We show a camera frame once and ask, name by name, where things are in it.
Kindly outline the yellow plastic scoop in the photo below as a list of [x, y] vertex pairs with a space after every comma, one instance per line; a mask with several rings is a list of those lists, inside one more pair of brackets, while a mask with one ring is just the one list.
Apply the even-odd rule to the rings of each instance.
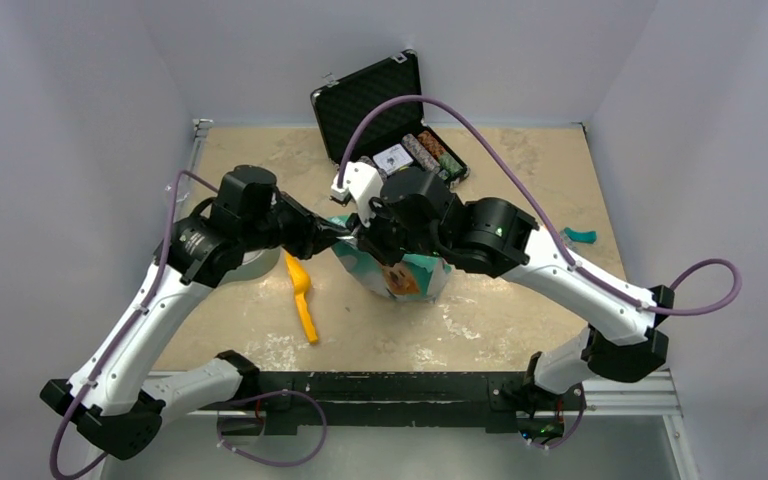
[[289, 253], [285, 254], [285, 264], [293, 286], [293, 298], [303, 332], [308, 343], [315, 345], [319, 342], [319, 336], [306, 298], [312, 288], [311, 278], [301, 262]]

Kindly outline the green dog food bag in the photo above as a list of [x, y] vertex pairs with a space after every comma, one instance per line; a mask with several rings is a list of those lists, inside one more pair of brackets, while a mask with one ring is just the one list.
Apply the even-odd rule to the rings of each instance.
[[435, 302], [453, 271], [439, 257], [405, 254], [396, 265], [386, 266], [347, 241], [336, 243], [331, 249], [361, 286], [398, 302]]

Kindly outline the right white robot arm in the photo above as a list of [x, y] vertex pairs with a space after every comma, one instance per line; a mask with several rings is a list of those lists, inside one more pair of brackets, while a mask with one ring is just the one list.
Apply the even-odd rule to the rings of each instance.
[[637, 382], [664, 366], [669, 339], [650, 312], [672, 299], [667, 287], [630, 285], [560, 244], [529, 214], [495, 197], [462, 202], [437, 175], [416, 168], [387, 179], [350, 163], [341, 184], [354, 200], [358, 247], [392, 266], [407, 254], [438, 256], [458, 270], [535, 291], [586, 321], [563, 345], [532, 356], [516, 394], [544, 407], [599, 376]]

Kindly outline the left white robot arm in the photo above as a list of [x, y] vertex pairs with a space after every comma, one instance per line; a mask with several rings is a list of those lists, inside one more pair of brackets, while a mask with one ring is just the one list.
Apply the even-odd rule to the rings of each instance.
[[246, 254], [283, 249], [311, 258], [349, 231], [279, 190], [275, 175], [241, 165], [184, 217], [171, 217], [129, 309], [71, 377], [41, 399], [104, 455], [130, 459], [174, 420], [213, 404], [244, 409], [265, 398], [260, 371], [232, 350], [193, 370], [148, 375], [190, 313]]

